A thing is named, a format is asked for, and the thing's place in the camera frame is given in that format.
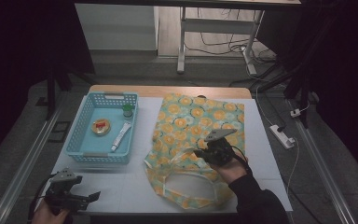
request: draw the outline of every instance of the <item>person's hand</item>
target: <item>person's hand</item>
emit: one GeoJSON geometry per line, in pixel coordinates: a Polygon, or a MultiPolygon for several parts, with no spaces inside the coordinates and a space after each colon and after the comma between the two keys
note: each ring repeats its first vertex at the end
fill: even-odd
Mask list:
{"type": "Polygon", "coordinates": [[[241,176],[247,175],[243,165],[235,158],[223,166],[217,166],[214,164],[209,164],[209,166],[211,166],[212,169],[219,173],[228,184],[231,184],[231,182],[240,178],[241,176]]]}
{"type": "Polygon", "coordinates": [[[69,210],[62,209],[61,212],[55,216],[51,213],[51,210],[45,200],[42,200],[34,212],[32,224],[62,224],[68,214],[69,210]]]}

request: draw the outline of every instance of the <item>blue plastic basket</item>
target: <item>blue plastic basket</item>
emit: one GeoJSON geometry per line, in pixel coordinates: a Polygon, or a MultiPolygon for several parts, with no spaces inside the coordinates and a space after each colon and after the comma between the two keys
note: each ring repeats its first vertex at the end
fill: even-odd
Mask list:
{"type": "Polygon", "coordinates": [[[64,152],[75,161],[93,166],[127,164],[130,161],[131,143],[138,109],[137,92],[89,92],[77,111],[74,125],[68,133],[64,152]],[[123,105],[132,105],[133,116],[123,116],[123,105]],[[108,119],[111,130],[100,136],[91,129],[97,119],[108,119]],[[111,147],[125,121],[131,128],[124,135],[116,151],[111,147]]]}

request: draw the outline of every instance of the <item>yellow floral cloth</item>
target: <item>yellow floral cloth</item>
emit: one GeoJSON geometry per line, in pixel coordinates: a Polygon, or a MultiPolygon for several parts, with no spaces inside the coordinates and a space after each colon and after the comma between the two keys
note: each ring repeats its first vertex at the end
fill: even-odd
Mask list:
{"type": "Polygon", "coordinates": [[[230,199],[233,193],[227,184],[193,149],[207,147],[204,139],[212,129],[237,129],[226,139],[244,153],[243,123],[243,104],[167,94],[158,113],[153,148],[145,158],[146,174],[156,194],[185,209],[218,205],[230,199]],[[168,189],[165,181],[172,174],[206,178],[213,186],[214,198],[190,197],[188,192],[168,189]]]}

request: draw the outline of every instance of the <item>white wall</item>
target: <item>white wall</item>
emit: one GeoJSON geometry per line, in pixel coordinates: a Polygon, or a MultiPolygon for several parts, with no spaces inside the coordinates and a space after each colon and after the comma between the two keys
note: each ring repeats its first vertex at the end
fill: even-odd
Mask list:
{"type": "Polygon", "coordinates": [[[156,50],[157,7],[76,4],[89,49],[156,50]]]}

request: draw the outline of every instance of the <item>white tube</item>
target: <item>white tube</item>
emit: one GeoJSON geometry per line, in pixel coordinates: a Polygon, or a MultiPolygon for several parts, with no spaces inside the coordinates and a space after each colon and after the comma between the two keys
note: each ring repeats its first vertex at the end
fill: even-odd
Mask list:
{"type": "Polygon", "coordinates": [[[118,148],[118,145],[121,142],[121,139],[123,139],[124,134],[126,134],[126,132],[130,129],[130,127],[131,127],[131,123],[128,121],[125,121],[123,128],[120,130],[120,133],[118,134],[115,141],[113,142],[112,151],[116,151],[116,149],[118,148]]]}

